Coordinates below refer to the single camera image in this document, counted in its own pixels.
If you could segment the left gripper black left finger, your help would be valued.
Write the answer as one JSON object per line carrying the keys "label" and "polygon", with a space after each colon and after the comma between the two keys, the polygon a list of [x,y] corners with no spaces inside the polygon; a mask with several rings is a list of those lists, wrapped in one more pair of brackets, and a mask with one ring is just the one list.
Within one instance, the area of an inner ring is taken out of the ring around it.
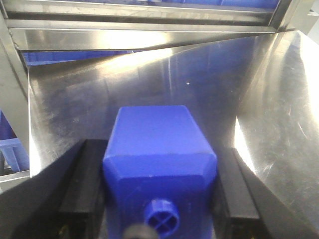
{"label": "left gripper black left finger", "polygon": [[96,239],[104,215],[102,139],[82,140],[0,196],[3,239]]}

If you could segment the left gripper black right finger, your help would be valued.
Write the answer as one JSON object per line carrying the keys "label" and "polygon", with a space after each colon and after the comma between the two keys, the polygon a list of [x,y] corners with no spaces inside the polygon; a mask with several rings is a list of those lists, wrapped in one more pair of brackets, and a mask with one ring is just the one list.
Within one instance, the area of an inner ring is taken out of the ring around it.
{"label": "left gripper black right finger", "polygon": [[217,151],[213,224],[217,239],[317,239],[245,165],[234,148]]}

